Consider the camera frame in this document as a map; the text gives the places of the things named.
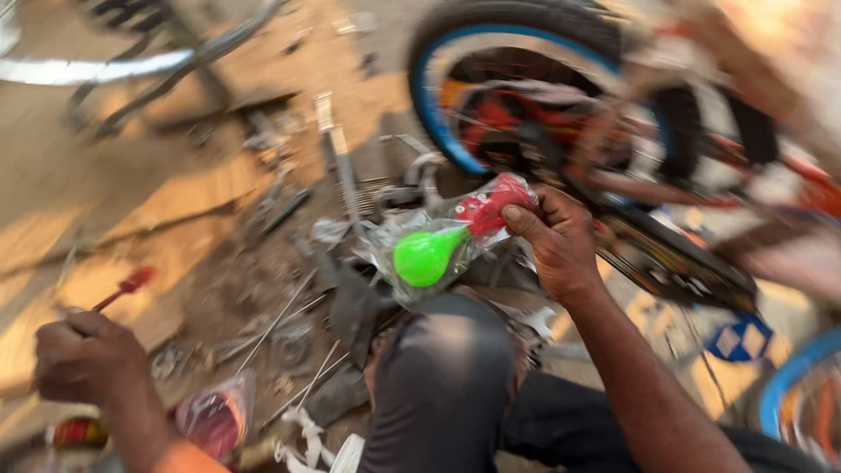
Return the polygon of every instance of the dark pants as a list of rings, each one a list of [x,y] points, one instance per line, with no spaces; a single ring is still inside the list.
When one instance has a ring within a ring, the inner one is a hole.
[[[496,311],[457,295],[416,311],[380,361],[359,473],[495,472],[497,449],[576,473],[638,471],[603,392],[533,372],[505,411],[515,350]],[[724,432],[755,471],[824,471],[758,433]]]

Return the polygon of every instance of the clear plastic packaging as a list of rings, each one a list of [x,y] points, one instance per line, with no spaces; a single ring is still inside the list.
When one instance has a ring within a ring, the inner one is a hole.
[[[175,408],[178,430],[204,453],[221,460],[242,445],[254,409],[254,371],[248,369]]]
[[[502,209],[535,210],[526,180],[503,173],[478,190],[417,210],[406,221],[369,225],[368,259],[394,287],[404,306],[445,290],[478,255],[510,237]]]

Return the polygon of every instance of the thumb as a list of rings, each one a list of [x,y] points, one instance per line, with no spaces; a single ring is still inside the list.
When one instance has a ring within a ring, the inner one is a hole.
[[[507,205],[502,210],[502,218],[511,231],[526,238],[532,245],[550,237],[552,233],[537,215],[516,205]]]

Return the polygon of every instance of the green rubber bulb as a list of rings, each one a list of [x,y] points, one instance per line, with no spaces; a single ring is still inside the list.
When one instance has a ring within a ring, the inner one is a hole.
[[[409,285],[431,286],[447,271],[452,252],[469,238],[467,227],[442,233],[412,233],[394,247],[394,270]]]

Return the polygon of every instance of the hand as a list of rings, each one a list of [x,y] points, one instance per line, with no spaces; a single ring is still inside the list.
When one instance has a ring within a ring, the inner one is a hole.
[[[69,315],[35,334],[34,386],[51,401],[83,402],[103,409],[128,406],[154,392],[146,353],[126,327],[97,312]]]
[[[541,285],[562,305],[605,288],[595,263],[593,216],[577,200],[541,186],[535,189],[543,218],[508,205],[502,216],[508,227],[534,248]]]

